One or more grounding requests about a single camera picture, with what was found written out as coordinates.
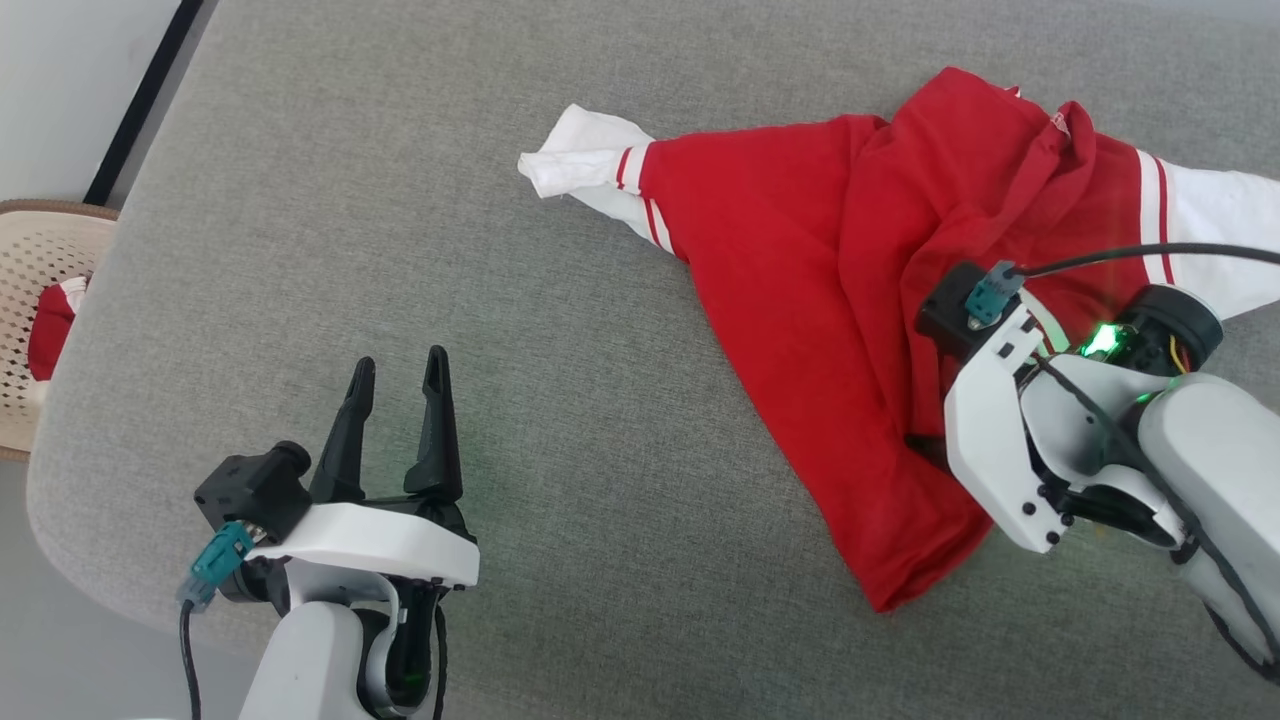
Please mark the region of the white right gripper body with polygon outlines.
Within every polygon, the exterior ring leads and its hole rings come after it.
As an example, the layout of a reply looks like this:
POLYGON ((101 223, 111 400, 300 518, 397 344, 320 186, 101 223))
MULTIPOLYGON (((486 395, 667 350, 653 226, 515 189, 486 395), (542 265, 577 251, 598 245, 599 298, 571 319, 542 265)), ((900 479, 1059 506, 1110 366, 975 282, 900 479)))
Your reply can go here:
POLYGON ((1160 550, 1187 541, 1185 523, 1153 483, 1153 465, 1123 415, 1169 379, 1048 355, 1042 310, 1014 304, 961 365, 947 392, 951 473, 1018 547, 1047 553, 1078 521, 1160 550))

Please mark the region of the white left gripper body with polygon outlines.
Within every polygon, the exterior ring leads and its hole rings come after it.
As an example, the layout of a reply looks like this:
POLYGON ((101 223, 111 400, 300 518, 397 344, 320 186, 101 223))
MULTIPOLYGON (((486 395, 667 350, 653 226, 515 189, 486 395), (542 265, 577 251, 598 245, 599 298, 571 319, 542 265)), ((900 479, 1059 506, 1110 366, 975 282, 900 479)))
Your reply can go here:
POLYGON ((250 552, 280 570, 288 607, 244 701, 250 716, 412 716, 443 706, 444 594, 476 585, 479 547, 412 514, 312 506, 250 552))

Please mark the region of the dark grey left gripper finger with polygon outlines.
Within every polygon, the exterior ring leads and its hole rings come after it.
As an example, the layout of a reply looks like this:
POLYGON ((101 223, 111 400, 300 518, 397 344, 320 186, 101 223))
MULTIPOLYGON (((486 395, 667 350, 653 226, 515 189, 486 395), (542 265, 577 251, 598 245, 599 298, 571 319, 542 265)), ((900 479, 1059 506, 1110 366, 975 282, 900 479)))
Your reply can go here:
POLYGON ((422 378, 426 402, 415 465, 404 474, 404 492, 430 503, 454 503, 463 495, 460 445, 448 352, 429 350, 422 378))
POLYGON ((362 503, 364 428, 372 410, 376 364, 361 357, 316 462, 310 495, 315 503, 362 503))

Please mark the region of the red white-sleeved garment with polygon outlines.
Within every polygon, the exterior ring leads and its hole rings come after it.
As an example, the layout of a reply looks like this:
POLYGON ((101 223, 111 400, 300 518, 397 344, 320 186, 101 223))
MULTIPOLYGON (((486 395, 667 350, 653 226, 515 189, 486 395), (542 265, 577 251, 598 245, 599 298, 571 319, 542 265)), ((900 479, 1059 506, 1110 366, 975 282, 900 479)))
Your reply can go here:
POLYGON ((1280 179, 1178 167, 947 68, 886 120, 655 140, 567 108, 518 160, 690 268, 742 387, 872 607, 959 568, 989 516, 909 446, 943 433, 957 364, 914 328, 961 261, 1042 266, 1128 246, 1280 252, 1280 179))

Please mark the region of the small red white cloth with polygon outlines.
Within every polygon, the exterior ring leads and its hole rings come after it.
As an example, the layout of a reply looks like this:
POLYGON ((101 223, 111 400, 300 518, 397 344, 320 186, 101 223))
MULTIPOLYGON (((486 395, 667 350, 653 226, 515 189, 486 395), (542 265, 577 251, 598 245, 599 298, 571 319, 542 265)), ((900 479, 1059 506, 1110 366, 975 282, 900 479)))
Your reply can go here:
POLYGON ((35 380, 51 380, 90 279, 90 275, 72 277, 46 287, 38 296, 27 348, 27 364, 35 380))

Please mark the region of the beige perforated laundry basket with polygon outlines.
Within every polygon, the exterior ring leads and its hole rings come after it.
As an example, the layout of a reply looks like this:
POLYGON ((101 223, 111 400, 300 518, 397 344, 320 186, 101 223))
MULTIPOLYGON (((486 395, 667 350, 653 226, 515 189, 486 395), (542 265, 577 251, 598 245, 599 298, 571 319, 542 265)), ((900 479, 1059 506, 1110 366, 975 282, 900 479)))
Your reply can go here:
POLYGON ((0 461, 29 457, 59 348, 31 347, 41 295, 61 284, 67 301, 46 318, 70 322, 115 234, 115 210, 82 202, 0 202, 0 461))

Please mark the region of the black baseboard strip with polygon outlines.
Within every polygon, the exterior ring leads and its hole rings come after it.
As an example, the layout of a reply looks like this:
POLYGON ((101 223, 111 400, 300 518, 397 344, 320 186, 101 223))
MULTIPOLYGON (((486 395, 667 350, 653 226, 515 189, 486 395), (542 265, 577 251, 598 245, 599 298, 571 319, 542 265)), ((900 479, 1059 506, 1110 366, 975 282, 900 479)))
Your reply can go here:
POLYGON ((180 0, 82 202, 106 206, 206 0, 180 0))

